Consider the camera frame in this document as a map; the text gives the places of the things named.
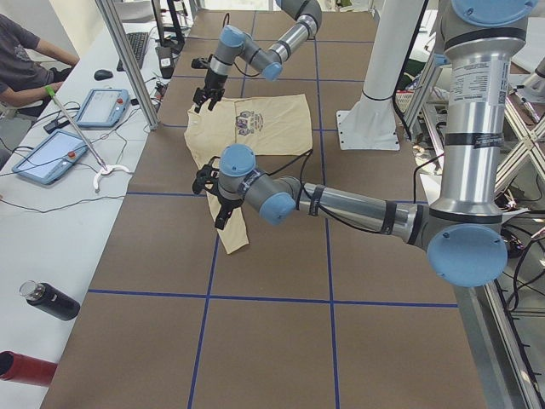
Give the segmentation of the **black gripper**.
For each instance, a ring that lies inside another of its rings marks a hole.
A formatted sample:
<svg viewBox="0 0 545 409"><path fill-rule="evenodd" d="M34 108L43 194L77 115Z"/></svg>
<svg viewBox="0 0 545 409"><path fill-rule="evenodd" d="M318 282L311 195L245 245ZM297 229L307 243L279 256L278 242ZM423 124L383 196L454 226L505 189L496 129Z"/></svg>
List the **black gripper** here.
<svg viewBox="0 0 545 409"><path fill-rule="evenodd" d="M215 228L223 230L231 218L233 211L241 207L244 201L242 199L226 199L220 194L218 187L213 187L211 193L218 198L221 205L218 215L215 217Z"/></svg>
<svg viewBox="0 0 545 409"><path fill-rule="evenodd" d="M204 80L204 88L197 88L192 98L195 113L200 113L202 105L209 101L208 110L212 111L221 101L225 93L227 76L208 70Z"/></svg>

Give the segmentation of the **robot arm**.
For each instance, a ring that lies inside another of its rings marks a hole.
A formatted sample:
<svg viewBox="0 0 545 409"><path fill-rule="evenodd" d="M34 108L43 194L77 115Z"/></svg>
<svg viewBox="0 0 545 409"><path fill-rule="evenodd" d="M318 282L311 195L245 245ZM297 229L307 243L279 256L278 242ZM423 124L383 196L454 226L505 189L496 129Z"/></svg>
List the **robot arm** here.
<svg viewBox="0 0 545 409"><path fill-rule="evenodd" d="M193 96L194 109L207 105L211 111L225 93L225 83L235 60L241 58L266 80L276 80L283 64L308 39L316 36L322 24L322 10L315 0L286 0L276 4L295 24L268 49L263 49L246 32L232 25L222 28L215 52L210 55L204 86Z"/></svg>
<svg viewBox="0 0 545 409"><path fill-rule="evenodd" d="M429 205L397 204L298 177L273 179L244 144L208 162L211 192L223 228L233 211L251 205L271 224L293 210L351 228L394 235L423 249L435 273L462 287L485 285L508 262L494 186L512 57L523 48L533 1L450 1L437 42L452 65L444 168L439 197Z"/></svg>

